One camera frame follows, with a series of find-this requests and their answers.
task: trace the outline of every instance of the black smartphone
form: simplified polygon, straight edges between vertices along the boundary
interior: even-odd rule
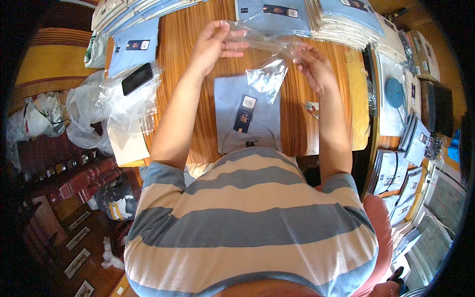
[[[132,72],[128,77],[122,81],[123,95],[127,96],[133,92],[136,88],[140,87],[153,77],[152,67],[150,63],[142,65],[139,69]]]

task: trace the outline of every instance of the person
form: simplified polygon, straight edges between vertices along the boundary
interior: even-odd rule
[[[168,101],[125,246],[129,283],[140,296],[350,296],[373,271],[378,244],[350,175],[337,80],[318,49],[295,47],[319,97],[321,191],[264,147],[229,153],[185,186],[201,84],[219,57],[243,55],[236,49],[248,45],[231,41],[239,35],[208,24]]]

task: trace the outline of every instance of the man's arm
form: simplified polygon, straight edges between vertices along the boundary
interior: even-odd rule
[[[150,151],[152,161],[185,168],[204,77],[219,57],[243,56],[242,52],[230,49],[248,47],[242,42],[225,42],[228,35],[229,25],[224,21],[209,23],[199,34],[190,63],[175,86],[155,132]]]
[[[352,171],[352,150],[343,102],[329,59],[306,43],[297,46],[296,52],[301,58],[297,68],[318,93],[320,176],[325,184],[333,174]]]

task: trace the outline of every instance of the wooden table top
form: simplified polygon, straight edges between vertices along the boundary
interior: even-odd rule
[[[157,110],[154,115],[158,125],[176,83],[190,60],[190,54],[199,32],[212,20],[236,19],[233,0],[211,0],[179,10],[161,18],[157,62],[163,67],[161,86],[157,91]],[[303,38],[331,61],[345,108],[345,117],[353,150],[364,149],[368,141],[368,93],[362,55],[353,49],[331,42]],[[106,69],[110,65],[114,42],[107,45]],[[205,77],[190,154],[187,163],[211,163],[221,157],[218,154],[217,129],[214,105],[214,78],[243,75],[246,68],[254,69],[270,56],[269,52],[249,48],[244,57],[220,58],[212,72]],[[318,121],[307,113],[303,103],[318,102],[305,77],[291,61],[281,87],[281,143],[288,156],[315,155],[319,153]],[[145,135],[150,149],[153,133]]]

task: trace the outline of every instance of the striped t-shirt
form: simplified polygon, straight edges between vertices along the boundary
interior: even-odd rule
[[[333,175],[319,192],[292,159],[252,147],[188,187],[182,170],[152,163],[124,259],[140,296],[212,296],[261,279],[350,296],[377,253],[351,175]]]

